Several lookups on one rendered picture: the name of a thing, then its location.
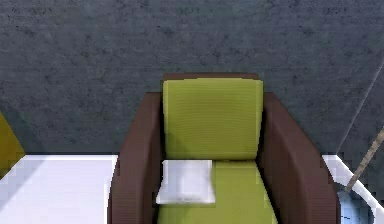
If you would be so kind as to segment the olive yellow furniture piece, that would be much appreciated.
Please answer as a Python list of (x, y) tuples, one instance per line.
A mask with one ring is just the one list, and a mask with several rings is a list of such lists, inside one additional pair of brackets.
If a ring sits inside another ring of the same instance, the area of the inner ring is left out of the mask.
[(0, 179), (24, 156), (25, 151), (0, 112)]

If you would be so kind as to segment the pale blue round base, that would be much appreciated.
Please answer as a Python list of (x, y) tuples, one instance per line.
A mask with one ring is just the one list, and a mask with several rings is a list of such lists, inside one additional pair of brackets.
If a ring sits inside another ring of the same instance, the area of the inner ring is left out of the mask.
[(374, 216), (368, 203), (354, 191), (337, 192), (340, 211), (341, 224), (373, 224)]

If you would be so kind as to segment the tan wooden pole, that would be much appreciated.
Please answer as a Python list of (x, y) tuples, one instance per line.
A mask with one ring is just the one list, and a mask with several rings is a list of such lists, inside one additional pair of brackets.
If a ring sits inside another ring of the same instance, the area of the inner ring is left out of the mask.
[(382, 127), (382, 129), (380, 130), (380, 132), (372, 142), (371, 146), (367, 150), (367, 153), (361, 160), (359, 166), (357, 167), (351, 179), (349, 180), (348, 184), (344, 188), (346, 192), (350, 192), (352, 190), (353, 186), (357, 183), (361, 174), (364, 172), (364, 170), (370, 163), (371, 159), (373, 158), (373, 156), (375, 155), (376, 151), (379, 149), (383, 141), (384, 141), (384, 126)]

